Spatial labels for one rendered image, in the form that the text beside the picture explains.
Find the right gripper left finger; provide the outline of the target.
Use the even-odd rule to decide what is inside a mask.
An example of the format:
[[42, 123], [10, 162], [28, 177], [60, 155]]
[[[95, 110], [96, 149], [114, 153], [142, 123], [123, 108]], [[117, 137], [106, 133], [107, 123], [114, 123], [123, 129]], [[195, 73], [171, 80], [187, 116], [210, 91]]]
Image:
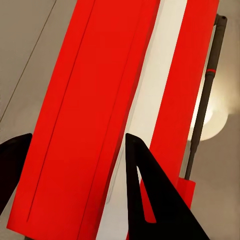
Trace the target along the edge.
[[0, 144], [0, 216], [20, 181], [32, 137], [28, 133]]

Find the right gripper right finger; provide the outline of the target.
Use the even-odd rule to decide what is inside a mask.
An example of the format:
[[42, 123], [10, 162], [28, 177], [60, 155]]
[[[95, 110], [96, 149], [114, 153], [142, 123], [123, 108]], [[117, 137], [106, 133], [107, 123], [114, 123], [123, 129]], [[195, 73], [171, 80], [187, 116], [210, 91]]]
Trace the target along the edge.
[[[210, 240], [145, 142], [125, 134], [129, 240]], [[156, 223], [145, 220], [139, 168]]]

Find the radio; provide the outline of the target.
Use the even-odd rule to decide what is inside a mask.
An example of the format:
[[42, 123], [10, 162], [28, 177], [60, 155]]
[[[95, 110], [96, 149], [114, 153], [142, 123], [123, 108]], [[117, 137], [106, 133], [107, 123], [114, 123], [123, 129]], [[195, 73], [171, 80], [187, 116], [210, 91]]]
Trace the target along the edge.
[[[129, 240], [127, 133], [145, 142], [190, 209], [196, 181], [189, 177], [228, 21], [218, 4], [77, 0], [7, 229], [24, 240]], [[145, 220], [157, 223], [138, 166], [137, 173]]]

